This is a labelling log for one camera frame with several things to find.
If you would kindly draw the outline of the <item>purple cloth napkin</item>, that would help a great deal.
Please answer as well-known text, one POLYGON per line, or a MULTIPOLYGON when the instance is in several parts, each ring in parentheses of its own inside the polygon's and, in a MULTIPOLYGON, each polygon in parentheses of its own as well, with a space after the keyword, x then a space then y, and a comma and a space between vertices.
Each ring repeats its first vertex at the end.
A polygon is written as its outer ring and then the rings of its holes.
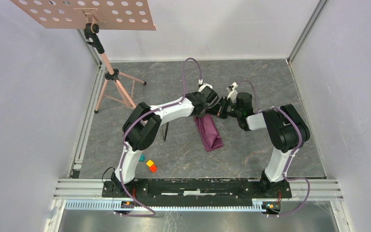
POLYGON ((224 146, 220 133, 211 115, 205 115, 203 117, 195 116, 194 122, 197 126, 206 152, 211 152, 224 146))

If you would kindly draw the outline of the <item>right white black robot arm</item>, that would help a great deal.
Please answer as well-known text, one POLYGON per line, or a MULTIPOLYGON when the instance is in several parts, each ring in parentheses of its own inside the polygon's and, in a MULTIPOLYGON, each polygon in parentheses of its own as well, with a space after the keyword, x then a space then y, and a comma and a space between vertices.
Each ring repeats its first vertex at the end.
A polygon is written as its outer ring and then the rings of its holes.
POLYGON ((309 140, 310 131, 293 105, 255 113, 252 98, 247 92, 238 93, 234 101, 222 97, 214 107, 214 115, 221 119, 237 119, 244 131, 267 130, 273 150, 269 164, 261 174, 259 191, 265 197, 272 197, 287 188, 287 170, 297 151, 309 140))

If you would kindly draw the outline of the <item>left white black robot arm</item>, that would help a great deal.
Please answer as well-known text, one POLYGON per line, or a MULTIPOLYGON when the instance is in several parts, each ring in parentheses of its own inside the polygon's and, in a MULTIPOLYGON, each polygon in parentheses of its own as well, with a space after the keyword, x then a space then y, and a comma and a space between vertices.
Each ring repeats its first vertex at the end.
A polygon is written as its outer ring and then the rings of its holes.
POLYGON ((198 91, 187 93, 177 100, 149 106, 139 103, 123 125, 123 152, 118 167, 112 174, 114 191, 121 197, 132 192, 132 183, 139 158, 155 140, 162 124, 178 118, 192 116, 206 151, 223 146, 219 132, 208 110, 219 100, 210 85, 202 85, 198 91))

